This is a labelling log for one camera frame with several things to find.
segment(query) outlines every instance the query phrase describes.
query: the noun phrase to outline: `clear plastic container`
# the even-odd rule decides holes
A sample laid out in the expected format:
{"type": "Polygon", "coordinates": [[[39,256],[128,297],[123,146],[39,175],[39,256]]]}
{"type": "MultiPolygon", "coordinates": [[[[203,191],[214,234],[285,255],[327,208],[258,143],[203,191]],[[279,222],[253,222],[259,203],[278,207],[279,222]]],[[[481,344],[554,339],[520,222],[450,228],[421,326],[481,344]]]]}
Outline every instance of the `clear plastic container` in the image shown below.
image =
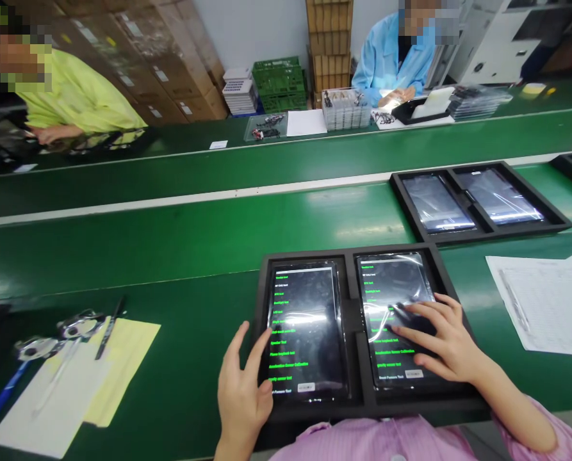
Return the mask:
{"type": "Polygon", "coordinates": [[[328,131],[369,126],[371,108],[364,94],[353,88],[322,92],[322,112],[328,131]]]}
{"type": "Polygon", "coordinates": [[[483,85],[457,85],[448,110],[455,120],[490,117],[500,104],[512,100],[504,88],[483,85]]]}

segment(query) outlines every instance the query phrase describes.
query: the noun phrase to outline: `hand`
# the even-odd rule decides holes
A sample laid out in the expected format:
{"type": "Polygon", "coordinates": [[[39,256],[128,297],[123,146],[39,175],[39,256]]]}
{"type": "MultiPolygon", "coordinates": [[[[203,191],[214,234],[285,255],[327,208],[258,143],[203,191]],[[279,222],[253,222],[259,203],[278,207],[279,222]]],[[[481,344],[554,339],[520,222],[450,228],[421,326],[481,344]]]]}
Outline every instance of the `hand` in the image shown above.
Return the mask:
{"type": "Polygon", "coordinates": [[[397,104],[394,105],[394,107],[400,106],[403,102],[405,102],[403,101],[403,90],[397,89],[391,91],[382,99],[380,99],[380,102],[377,103],[377,107],[383,108],[384,106],[387,106],[391,101],[397,102],[397,104]]]}
{"type": "Polygon", "coordinates": [[[235,459],[235,452],[251,455],[258,433],[273,409],[273,383],[265,380],[260,388],[257,385],[260,359],[272,330],[266,329],[258,338],[241,370],[239,350],[248,329],[249,322],[244,321],[224,355],[217,391],[222,437],[215,459],[221,458],[222,452],[229,452],[225,458],[229,460],[235,459]]]}
{"type": "Polygon", "coordinates": [[[48,145],[58,139],[81,136],[83,130],[76,125],[54,125],[48,128],[32,128],[32,133],[40,144],[48,145]]]}
{"type": "Polygon", "coordinates": [[[411,99],[414,99],[414,96],[416,96],[416,89],[414,88],[414,86],[410,86],[403,92],[402,96],[403,102],[407,102],[411,99]]]}
{"type": "Polygon", "coordinates": [[[405,327],[393,327],[393,331],[419,344],[441,358],[418,353],[414,362],[448,381],[468,382],[477,385],[491,363],[484,352],[478,349],[463,326],[462,306],[446,295],[435,293],[439,302],[423,302],[406,306],[409,312],[426,317],[437,330],[437,335],[405,327]]]}

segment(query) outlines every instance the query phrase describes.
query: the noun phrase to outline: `stacked cardboard boxes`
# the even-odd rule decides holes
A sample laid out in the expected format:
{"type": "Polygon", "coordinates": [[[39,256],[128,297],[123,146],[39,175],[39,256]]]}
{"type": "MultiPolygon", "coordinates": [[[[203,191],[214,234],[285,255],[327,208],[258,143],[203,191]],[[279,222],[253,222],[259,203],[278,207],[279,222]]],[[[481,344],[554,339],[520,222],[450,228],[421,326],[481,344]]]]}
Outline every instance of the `stacked cardboard boxes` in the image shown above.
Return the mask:
{"type": "Polygon", "coordinates": [[[316,101],[321,101],[322,90],[350,86],[353,1],[306,0],[316,101]]]}
{"type": "Polygon", "coordinates": [[[53,46],[111,81],[148,124],[228,116],[224,70],[193,0],[53,1],[64,14],[49,17],[53,46]]]}

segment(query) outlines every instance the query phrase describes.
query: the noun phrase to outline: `blue pen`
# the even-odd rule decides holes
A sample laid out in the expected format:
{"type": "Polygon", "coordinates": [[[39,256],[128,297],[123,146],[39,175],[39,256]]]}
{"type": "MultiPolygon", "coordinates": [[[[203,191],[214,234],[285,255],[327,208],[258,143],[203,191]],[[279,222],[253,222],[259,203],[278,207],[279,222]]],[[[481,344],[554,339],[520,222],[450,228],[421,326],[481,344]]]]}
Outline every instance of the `blue pen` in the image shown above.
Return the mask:
{"type": "Polygon", "coordinates": [[[23,375],[23,372],[25,372],[25,369],[28,367],[28,365],[29,361],[23,362],[21,366],[18,368],[15,375],[10,379],[10,381],[8,381],[8,384],[6,384],[6,387],[0,394],[0,410],[2,409],[4,404],[8,401],[8,398],[12,394],[12,390],[17,385],[17,381],[19,381],[19,378],[23,375]]]}

